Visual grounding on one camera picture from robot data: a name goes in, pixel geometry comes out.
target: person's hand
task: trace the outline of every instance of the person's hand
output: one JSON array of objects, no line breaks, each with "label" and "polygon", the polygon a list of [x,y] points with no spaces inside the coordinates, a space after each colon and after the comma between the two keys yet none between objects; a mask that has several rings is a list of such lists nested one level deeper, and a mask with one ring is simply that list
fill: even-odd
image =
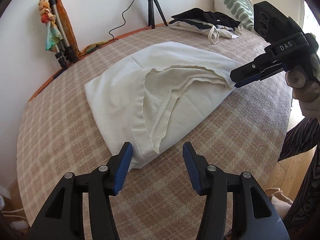
[{"label": "person's hand", "polygon": [[[319,68],[319,61],[315,54],[310,57],[310,62],[315,68]],[[285,74],[287,85],[292,87],[292,97],[299,100],[302,114],[307,118],[317,118],[320,123],[320,86],[314,81],[306,81],[302,74],[301,66]]]}]

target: metal screw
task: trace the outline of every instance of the metal screw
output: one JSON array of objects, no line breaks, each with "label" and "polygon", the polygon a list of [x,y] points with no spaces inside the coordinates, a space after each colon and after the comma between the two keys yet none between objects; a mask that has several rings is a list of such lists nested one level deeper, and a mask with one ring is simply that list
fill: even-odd
[{"label": "metal screw", "polygon": [[71,179],[72,176],[73,176],[72,172],[67,172],[66,174],[64,174],[64,177],[65,177],[66,179]]},{"label": "metal screw", "polygon": [[108,167],[106,165],[102,165],[99,167],[99,171],[107,171]]},{"label": "metal screw", "polygon": [[207,167],[207,169],[208,169],[209,171],[216,171],[216,170],[217,170],[217,167],[214,166],[214,165],[209,165],[209,166]]},{"label": "metal screw", "polygon": [[251,173],[250,172],[245,171],[244,173],[242,173],[242,175],[247,179],[251,178]]}]

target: plaid tablecloth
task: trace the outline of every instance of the plaid tablecloth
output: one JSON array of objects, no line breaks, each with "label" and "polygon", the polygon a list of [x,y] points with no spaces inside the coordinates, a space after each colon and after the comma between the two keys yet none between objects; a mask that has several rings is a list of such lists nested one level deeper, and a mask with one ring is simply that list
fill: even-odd
[{"label": "plaid tablecloth", "polygon": [[[18,139],[18,182],[30,224],[60,178],[68,171],[91,172],[111,156],[84,93],[84,84],[122,58],[153,44],[175,41],[247,63],[267,43],[243,31],[212,45],[196,33],[167,27],[136,33],[77,62],[28,103]],[[196,152],[225,172],[249,171],[263,186],[279,156],[288,126],[291,89],[283,73],[234,91],[185,138],[150,164],[128,173],[124,189],[111,197],[121,240],[195,239],[205,197],[192,189],[182,158],[191,141]],[[232,202],[228,199],[227,228]],[[84,198],[84,229],[90,238]]]}]

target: blue gripper pad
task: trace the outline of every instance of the blue gripper pad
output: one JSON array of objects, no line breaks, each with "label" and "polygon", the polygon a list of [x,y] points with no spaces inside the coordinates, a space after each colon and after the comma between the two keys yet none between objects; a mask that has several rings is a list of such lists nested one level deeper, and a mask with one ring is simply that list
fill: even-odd
[{"label": "blue gripper pad", "polygon": [[182,155],[184,159],[184,163],[186,164],[187,171],[189,174],[189,178],[191,181],[192,188],[198,193],[201,193],[201,181],[200,174],[196,167],[195,161],[193,160],[196,157],[196,153],[191,153],[187,143],[185,143],[182,147]]},{"label": "blue gripper pad", "polygon": [[125,177],[127,176],[129,165],[132,159],[132,153],[133,153],[132,144],[129,143],[128,147],[124,150],[125,152],[123,154],[121,162],[118,166],[118,169],[115,172],[115,183],[112,189],[115,195],[118,195],[119,191],[123,188]]}]

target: green striped pillow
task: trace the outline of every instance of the green striped pillow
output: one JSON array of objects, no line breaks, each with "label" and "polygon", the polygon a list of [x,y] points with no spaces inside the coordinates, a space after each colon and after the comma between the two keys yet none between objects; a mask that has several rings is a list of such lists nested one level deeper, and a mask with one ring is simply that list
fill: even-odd
[{"label": "green striped pillow", "polygon": [[241,22],[242,26],[252,32],[253,5],[250,0],[214,0],[214,8],[229,17]]}]

